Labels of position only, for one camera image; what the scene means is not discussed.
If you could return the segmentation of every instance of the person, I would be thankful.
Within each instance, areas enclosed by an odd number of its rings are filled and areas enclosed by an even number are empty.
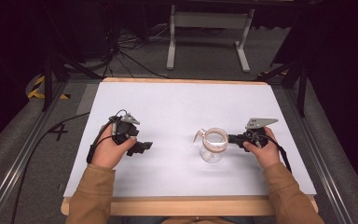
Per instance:
[[[270,128],[265,127],[266,134],[275,139]],[[103,132],[100,139],[109,137],[112,125]],[[113,168],[120,162],[124,153],[136,143],[130,138],[121,145],[115,144],[111,138],[103,140],[96,148],[90,164],[88,164],[79,182],[77,190],[69,203],[67,224],[106,224],[111,208],[113,182],[115,171]],[[299,189],[299,185],[292,174],[281,163],[279,151],[275,144],[268,141],[259,148],[249,142],[243,145],[255,154],[260,166],[264,169],[263,175],[268,185],[269,198],[276,214],[276,223],[324,223],[316,213],[310,199]],[[216,217],[206,218],[200,223],[236,223],[235,218]],[[194,223],[191,219],[182,217],[160,217],[154,223]],[[246,218],[237,223],[253,223]]]

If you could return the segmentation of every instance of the forearm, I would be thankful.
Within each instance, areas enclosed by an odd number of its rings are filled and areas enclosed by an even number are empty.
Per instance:
[[[266,168],[269,198],[276,213],[277,223],[324,223],[299,189],[294,177],[281,163]]]
[[[66,223],[106,224],[110,215],[115,171],[89,164],[69,202]]]

